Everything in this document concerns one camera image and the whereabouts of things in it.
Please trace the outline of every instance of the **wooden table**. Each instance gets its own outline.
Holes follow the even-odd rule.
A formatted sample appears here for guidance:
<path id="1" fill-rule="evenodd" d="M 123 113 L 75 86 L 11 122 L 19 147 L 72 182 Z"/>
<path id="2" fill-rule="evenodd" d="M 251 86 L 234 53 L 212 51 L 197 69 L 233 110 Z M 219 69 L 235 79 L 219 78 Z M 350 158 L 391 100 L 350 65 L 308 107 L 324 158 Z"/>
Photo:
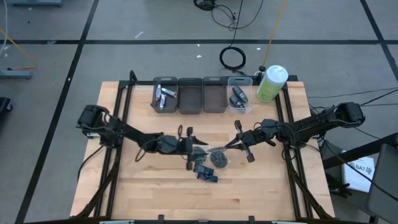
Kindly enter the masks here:
<path id="1" fill-rule="evenodd" d="M 294 119 L 310 116 L 302 82 L 290 82 L 289 95 Z M 118 82 L 104 82 L 98 105 L 114 108 Z M 285 109 L 281 92 L 282 107 Z M 132 91 L 127 123 L 146 133 L 161 132 L 177 135 L 180 124 L 184 130 L 193 127 L 194 135 L 213 146 L 223 146 L 236 135 L 234 121 L 239 119 L 243 131 L 252 129 L 264 118 L 276 119 L 275 103 L 261 103 L 254 96 L 255 107 L 250 114 L 226 111 L 221 114 L 204 113 L 182 115 L 178 112 L 158 114 L 151 107 L 152 86 L 135 86 Z M 85 157 L 98 148 L 99 139 L 88 140 Z M 309 144 L 317 147 L 315 140 Z M 128 139 L 123 144 L 118 184 L 113 207 L 113 219 L 156 220 L 294 220 L 294 210 L 286 163 L 282 160 L 281 143 L 271 147 L 266 143 L 252 147 L 256 161 L 248 163 L 246 153 L 229 150 L 231 162 L 225 170 L 215 170 L 217 184 L 196 179 L 195 173 L 185 170 L 180 156 L 146 154 L 134 162 L 138 145 Z M 301 149 L 308 188 L 323 208 L 334 215 L 330 194 L 318 151 Z M 105 150 L 90 160 L 81 171 L 71 215 L 76 215 L 92 198 L 100 182 Z M 301 216 L 305 217 L 302 194 L 297 188 Z M 101 214 L 105 213 L 108 192 L 104 194 Z"/>

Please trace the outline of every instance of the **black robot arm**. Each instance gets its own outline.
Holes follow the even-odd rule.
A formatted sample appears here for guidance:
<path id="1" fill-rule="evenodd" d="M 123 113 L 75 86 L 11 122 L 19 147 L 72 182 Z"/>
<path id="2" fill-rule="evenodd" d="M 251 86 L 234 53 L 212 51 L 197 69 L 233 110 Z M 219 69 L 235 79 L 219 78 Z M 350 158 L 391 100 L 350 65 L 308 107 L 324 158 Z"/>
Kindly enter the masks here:
<path id="1" fill-rule="evenodd" d="M 128 138 L 148 153 L 160 153 L 168 155 L 186 155 L 187 169 L 192 169 L 192 161 L 196 158 L 192 154 L 193 144 L 207 145 L 192 136 L 193 128 L 187 129 L 187 136 L 181 137 L 182 126 L 178 128 L 178 139 L 175 136 L 164 135 L 163 133 L 142 133 L 132 126 L 122 122 L 119 118 L 110 115 L 106 108 L 97 105 L 87 105 L 83 110 L 77 128 L 82 130 L 84 135 L 97 133 L 101 139 L 99 143 L 106 147 L 118 147 L 120 137 Z"/>
<path id="2" fill-rule="evenodd" d="M 246 151 L 248 161 L 253 162 L 254 156 L 250 146 L 266 142 L 271 146 L 271 141 L 276 138 L 279 142 L 292 147 L 304 147 L 308 140 L 317 134 L 325 134 L 333 128 L 355 128 L 363 124 L 365 117 L 361 107 L 357 103 L 340 103 L 321 113 L 301 119 L 294 123 L 281 123 L 273 119 L 264 119 L 261 125 L 254 130 L 242 131 L 241 122 L 235 121 L 235 128 L 238 130 L 236 137 L 225 145 L 228 149 L 240 149 Z"/>

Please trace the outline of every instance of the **clear plastic bag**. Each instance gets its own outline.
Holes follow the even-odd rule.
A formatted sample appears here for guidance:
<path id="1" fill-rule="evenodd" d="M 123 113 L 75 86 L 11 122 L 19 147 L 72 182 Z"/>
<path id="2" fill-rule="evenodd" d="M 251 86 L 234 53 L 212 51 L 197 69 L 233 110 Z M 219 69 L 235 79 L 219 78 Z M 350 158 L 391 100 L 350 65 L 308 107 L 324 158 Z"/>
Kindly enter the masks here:
<path id="1" fill-rule="evenodd" d="M 201 154 L 205 152 L 205 156 L 198 156 L 195 162 L 211 169 L 227 169 L 231 162 L 230 157 L 226 153 L 225 147 L 214 146 L 194 146 L 193 153 Z"/>

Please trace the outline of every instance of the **gray floor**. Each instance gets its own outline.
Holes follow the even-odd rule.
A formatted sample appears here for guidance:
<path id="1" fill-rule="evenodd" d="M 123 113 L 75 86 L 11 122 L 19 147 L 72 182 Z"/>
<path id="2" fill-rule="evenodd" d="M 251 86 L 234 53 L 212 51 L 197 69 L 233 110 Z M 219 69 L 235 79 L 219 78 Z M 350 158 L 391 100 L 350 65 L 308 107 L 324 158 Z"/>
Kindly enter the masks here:
<path id="1" fill-rule="evenodd" d="M 69 0 L 63 7 L 9 7 L 9 35 L 18 40 L 78 40 L 93 0 Z M 218 4 L 238 11 L 240 1 Z M 245 1 L 241 23 L 252 19 L 260 0 Z M 368 1 L 386 40 L 398 39 L 395 0 Z M 258 18 L 237 39 L 268 39 L 282 1 L 266 0 Z M 4 28 L 0 4 L 0 28 Z M 222 12 L 215 17 L 228 23 Z M 184 0 L 100 0 L 87 39 L 89 40 L 230 39 L 233 33 L 211 20 L 209 12 Z M 275 39 L 287 40 L 377 40 L 360 1 L 289 0 Z M 12 98 L 14 110 L 0 132 L 0 223 L 13 223 L 30 181 L 55 111 L 76 45 L 21 45 L 34 56 L 38 69 L 31 80 L 0 80 L 0 96 Z M 241 44 L 248 56 L 243 68 L 257 71 L 266 45 Z M 82 108 L 96 103 L 101 82 L 125 80 L 133 69 L 140 80 L 155 76 L 205 77 L 231 75 L 218 60 L 225 44 L 85 45 L 54 134 L 42 175 L 26 221 L 67 218 L 76 188 L 76 172 L 83 159 L 86 139 L 75 128 Z M 389 45 L 398 58 L 398 45 Z M 13 46 L 0 55 L 0 68 L 31 63 Z M 239 62 L 238 55 L 225 55 L 226 62 Z M 290 45 L 275 44 L 267 65 L 279 64 L 305 83 L 308 96 L 328 96 L 379 88 L 397 87 L 380 45 Z M 343 101 L 365 102 L 385 93 L 376 92 L 328 100 L 309 99 L 313 106 Z M 398 103 L 390 95 L 378 103 Z M 363 108 L 366 122 L 360 127 L 375 136 L 397 132 L 398 106 Z M 327 139 L 344 149 L 374 139 L 354 129 L 338 128 Z M 332 198 L 336 216 L 368 221 L 368 216 Z"/>

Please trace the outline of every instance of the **bottle label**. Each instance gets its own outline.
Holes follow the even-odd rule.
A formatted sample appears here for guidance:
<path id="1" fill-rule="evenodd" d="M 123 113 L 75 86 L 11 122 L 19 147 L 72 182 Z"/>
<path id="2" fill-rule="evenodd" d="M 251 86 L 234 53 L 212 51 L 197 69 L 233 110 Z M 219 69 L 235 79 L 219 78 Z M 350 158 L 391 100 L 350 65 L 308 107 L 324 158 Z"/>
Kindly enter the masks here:
<path id="1" fill-rule="evenodd" d="M 257 91 L 257 97 L 262 102 L 270 102 L 276 95 L 278 95 L 281 88 L 282 86 L 275 86 L 269 83 L 266 79 L 263 79 L 262 85 L 259 86 Z"/>

